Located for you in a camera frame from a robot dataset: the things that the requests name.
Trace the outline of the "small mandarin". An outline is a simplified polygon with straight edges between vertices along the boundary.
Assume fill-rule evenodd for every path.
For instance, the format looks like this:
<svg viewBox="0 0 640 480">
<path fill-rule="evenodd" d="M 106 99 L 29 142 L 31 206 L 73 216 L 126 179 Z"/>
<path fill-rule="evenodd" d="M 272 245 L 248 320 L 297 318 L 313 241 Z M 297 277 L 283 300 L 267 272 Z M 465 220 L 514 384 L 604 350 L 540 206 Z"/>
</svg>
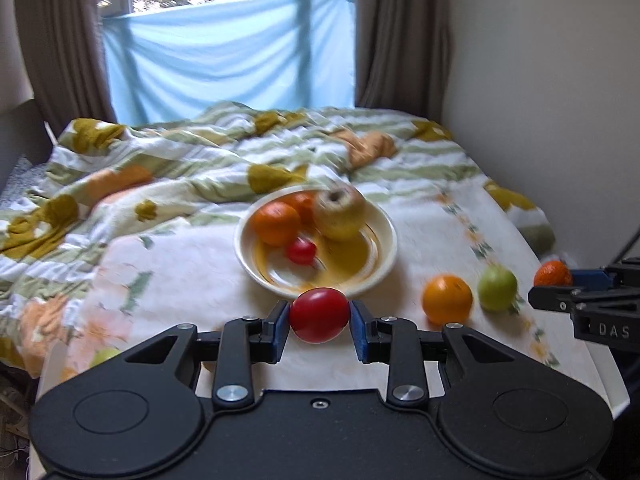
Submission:
<svg viewBox="0 0 640 480">
<path fill-rule="evenodd" d="M 285 195 L 281 198 L 281 202 L 293 207 L 300 221 L 306 226 L 314 223 L 314 191 L 303 191 Z"/>
<path fill-rule="evenodd" d="M 562 260 L 546 261 L 537 270 L 534 285 L 570 287 L 573 285 L 572 272 Z"/>
</svg>

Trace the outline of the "large orange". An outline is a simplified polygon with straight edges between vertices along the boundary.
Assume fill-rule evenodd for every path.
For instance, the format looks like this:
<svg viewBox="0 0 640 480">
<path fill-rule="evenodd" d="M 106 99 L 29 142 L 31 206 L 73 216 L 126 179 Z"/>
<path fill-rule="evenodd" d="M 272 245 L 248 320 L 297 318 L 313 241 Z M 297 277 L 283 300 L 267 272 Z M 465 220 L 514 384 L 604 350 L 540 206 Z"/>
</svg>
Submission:
<svg viewBox="0 0 640 480">
<path fill-rule="evenodd" d="M 469 285 L 452 274 L 440 274 L 429 281 L 422 294 L 422 309 L 428 322 L 436 326 L 464 324 L 473 307 Z"/>
</svg>

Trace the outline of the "large red tomato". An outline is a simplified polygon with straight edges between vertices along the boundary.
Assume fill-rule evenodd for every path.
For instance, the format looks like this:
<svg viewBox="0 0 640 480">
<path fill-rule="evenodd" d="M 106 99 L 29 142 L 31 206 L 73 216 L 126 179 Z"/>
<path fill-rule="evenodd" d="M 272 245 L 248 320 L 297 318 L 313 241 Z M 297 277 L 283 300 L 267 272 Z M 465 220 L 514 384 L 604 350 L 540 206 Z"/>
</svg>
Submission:
<svg viewBox="0 0 640 480">
<path fill-rule="evenodd" d="M 329 287 L 309 289 L 291 304 L 288 322 L 295 335 L 308 344 L 324 344 L 335 338 L 350 318 L 348 299 Z"/>
</svg>

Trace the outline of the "small red cherry tomato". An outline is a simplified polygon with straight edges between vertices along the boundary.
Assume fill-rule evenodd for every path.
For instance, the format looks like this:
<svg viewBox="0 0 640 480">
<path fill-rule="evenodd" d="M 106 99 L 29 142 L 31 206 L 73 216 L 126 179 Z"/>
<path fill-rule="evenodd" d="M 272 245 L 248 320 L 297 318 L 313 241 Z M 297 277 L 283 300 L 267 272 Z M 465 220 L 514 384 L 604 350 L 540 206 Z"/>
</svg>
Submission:
<svg viewBox="0 0 640 480">
<path fill-rule="evenodd" d="M 317 246 L 305 237 L 299 237 L 285 249 L 288 260 L 298 266 L 311 266 L 316 258 Z"/>
</svg>

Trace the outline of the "green apple right side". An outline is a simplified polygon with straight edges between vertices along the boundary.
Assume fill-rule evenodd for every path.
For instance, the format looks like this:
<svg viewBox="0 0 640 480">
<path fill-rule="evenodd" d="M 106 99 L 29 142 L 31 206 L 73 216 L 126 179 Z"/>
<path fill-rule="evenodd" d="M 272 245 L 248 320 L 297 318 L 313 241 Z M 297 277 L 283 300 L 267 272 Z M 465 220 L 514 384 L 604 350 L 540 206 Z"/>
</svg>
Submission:
<svg viewBox="0 0 640 480">
<path fill-rule="evenodd" d="M 508 310 L 518 294 L 518 279 L 504 266 L 490 264 L 477 285 L 480 306 L 491 312 Z"/>
</svg>

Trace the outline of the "cream yellow ceramic bowl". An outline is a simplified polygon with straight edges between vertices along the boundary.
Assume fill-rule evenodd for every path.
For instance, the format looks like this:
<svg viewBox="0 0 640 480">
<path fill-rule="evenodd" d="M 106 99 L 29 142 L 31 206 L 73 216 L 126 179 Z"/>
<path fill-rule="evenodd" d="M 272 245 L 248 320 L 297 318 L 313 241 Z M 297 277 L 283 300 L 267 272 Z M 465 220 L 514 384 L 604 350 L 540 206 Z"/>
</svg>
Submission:
<svg viewBox="0 0 640 480">
<path fill-rule="evenodd" d="M 264 289 L 288 299 L 315 287 L 332 287 L 349 297 L 358 297 L 380 284 L 393 270 L 398 256 L 398 236 L 386 212 L 365 200 L 363 226 L 347 242 L 324 237 L 315 226 L 304 226 L 298 236 L 314 245 L 314 260 L 298 264 L 284 247 L 262 242 L 252 227 L 259 209 L 284 202 L 296 194 L 314 194 L 344 188 L 345 182 L 300 184 L 280 188 L 248 208 L 234 233 L 236 258 L 246 274 Z"/>
</svg>

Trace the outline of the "white floral bedsheet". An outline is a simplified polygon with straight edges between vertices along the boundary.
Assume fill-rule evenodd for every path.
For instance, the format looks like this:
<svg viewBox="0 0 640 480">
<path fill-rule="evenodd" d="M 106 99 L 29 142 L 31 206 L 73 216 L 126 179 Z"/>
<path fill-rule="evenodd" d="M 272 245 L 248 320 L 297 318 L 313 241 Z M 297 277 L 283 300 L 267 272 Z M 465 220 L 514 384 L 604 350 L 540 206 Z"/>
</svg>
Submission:
<svg viewBox="0 0 640 480">
<path fill-rule="evenodd" d="M 502 209 L 478 185 L 391 200 L 385 210 L 398 235 L 390 275 L 363 296 L 377 316 L 408 318 L 427 326 L 424 285 L 442 273 L 475 286 L 487 263 L 511 270 L 521 288 L 532 284 L 538 260 Z M 235 257 L 233 226 L 184 228 L 172 235 L 121 237 L 103 256 L 76 321 L 63 378 L 88 370 L 106 348 L 128 349 L 176 324 L 219 330 L 244 315 L 265 316 L 276 296 L 257 285 Z M 535 312 L 489 314 L 474 308 L 470 324 L 503 344 L 602 391 L 585 344 L 563 315 Z M 341 334 L 327 344 L 288 338 L 281 361 L 254 369 L 258 388 L 288 390 L 384 389 L 386 367 L 361 364 Z"/>
</svg>

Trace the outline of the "large yellowish apple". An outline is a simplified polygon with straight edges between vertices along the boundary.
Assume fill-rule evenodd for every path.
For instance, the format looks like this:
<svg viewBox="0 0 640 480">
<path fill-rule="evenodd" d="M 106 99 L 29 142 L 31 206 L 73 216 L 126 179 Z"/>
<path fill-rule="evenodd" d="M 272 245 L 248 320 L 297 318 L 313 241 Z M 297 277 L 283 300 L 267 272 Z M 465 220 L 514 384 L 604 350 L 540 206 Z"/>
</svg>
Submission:
<svg viewBox="0 0 640 480">
<path fill-rule="evenodd" d="M 350 184 L 318 191 L 312 203 L 314 225 L 329 240 L 346 242 L 363 228 L 366 205 L 362 194 Z"/>
</svg>

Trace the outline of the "small mandarin in bowl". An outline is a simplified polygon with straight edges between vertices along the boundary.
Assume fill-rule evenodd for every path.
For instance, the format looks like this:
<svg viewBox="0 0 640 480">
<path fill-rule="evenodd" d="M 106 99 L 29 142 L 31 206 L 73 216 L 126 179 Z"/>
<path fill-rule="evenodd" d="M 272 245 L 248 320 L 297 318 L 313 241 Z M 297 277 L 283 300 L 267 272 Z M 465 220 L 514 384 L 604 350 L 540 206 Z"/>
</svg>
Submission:
<svg viewBox="0 0 640 480">
<path fill-rule="evenodd" d="M 285 195 L 281 198 L 281 202 L 293 207 L 300 221 L 306 226 L 314 223 L 314 191 L 303 191 Z"/>
</svg>

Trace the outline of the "striped floral duvet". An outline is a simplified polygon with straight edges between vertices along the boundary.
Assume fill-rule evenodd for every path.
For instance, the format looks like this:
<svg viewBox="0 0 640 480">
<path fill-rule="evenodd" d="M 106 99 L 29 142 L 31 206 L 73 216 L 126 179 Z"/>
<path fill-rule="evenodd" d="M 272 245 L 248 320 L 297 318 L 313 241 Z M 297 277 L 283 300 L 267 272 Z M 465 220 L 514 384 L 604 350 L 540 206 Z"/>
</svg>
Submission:
<svg viewBox="0 0 640 480">
<path fill-rule="evenodd" d="M 21 166 L 1 208 L 1 361 L 38 376 L 50 343 L 73 341 L 78 373 L 96 350 L 125 340 L 149 286 L 139 271 L 112 314 L 79 321 L 107 245 L 132 235 L 144 248 L 178 229 L 233 223 L 286 186 L 345 181 L 369 200 L 482 188 L 537 255 L 555 236 L 544 212 L 503 188 L 437 122 L 393 110 L 325 107 L 258 112 L 233 102 L 188 122 L 128 127 L 79 118 L 49 161 Z"/>
</svg>

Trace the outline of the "grey patterned pillow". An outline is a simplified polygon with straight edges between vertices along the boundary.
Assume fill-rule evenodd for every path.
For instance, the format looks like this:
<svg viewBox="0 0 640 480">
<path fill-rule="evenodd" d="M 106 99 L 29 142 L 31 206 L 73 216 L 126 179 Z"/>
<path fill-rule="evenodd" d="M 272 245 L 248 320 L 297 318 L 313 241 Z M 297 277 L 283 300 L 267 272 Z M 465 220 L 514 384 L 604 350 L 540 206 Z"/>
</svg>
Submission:
<svg viewBox="0 0 640 480">
<path fill-rule="evenodd" d="M 8 208 L 29 189 L 36 185 L 46 173 L 47 164 L 33 164 L 25 156 L 17 159 L 6 183 L 1 187 L 1 208 Z"/>
</svg>

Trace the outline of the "light blue window cloth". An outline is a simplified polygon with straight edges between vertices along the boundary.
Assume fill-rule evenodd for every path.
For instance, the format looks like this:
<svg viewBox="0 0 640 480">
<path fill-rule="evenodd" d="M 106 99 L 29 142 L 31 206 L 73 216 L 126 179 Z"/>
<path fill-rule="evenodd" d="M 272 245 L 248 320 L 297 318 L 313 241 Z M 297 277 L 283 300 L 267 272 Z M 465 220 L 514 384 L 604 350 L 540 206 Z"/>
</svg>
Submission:
<svg viewBox="0 0 640 480">
<path fill-rule="evenodd" d="M 356 0 L 222 0 L 104 18 L 112 104 L 130 126 L 216 102 L 351 107 Z"/>
</svg>

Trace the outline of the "right brown curtain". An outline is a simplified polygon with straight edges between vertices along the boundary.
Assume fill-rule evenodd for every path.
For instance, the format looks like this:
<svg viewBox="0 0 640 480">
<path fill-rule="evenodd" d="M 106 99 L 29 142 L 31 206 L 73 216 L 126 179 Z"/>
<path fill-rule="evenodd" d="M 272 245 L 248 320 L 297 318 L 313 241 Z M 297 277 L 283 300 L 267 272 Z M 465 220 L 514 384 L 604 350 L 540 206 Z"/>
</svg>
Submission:
<svg viewBox="0 0 640 480">
<path fill-rule="evenodd" d="M 450 70 L 450 0 L 357 0 L 358 107 L 439 120 Z"/>
</svg>

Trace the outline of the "brown curtain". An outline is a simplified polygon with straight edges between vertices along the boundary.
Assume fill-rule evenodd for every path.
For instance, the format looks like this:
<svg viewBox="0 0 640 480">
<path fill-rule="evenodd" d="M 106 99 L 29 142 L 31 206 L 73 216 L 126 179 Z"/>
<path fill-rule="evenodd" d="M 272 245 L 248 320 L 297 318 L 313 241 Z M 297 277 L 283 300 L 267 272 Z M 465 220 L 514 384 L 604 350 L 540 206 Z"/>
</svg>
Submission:
<svg viewBox="0 0 640 480">
<path fill-rule="evenodd" d="M 14 0 L 36 104 L 54 133 L 76 118 L 116 120 L 96 0 Z"/>
<path fill-rule="evenodd" d="M 358 107 L 439 120 L 450 70 L 450 0 L 357 0 Z"/>
</svg>

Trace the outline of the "left brown curtain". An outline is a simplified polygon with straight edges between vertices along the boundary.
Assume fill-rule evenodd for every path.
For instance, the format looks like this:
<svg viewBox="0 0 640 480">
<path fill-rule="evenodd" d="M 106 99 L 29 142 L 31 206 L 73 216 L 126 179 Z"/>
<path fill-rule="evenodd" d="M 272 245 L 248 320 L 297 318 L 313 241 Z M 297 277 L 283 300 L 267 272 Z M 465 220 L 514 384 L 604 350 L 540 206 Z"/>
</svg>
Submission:
<svg viewBox="0 0 640 480">
<path fill-rule="evenodd" d="M 76 118 L 116 120 L 96 0 L 14 0 L 36 104 L 54 133 Z"/>
</svg>

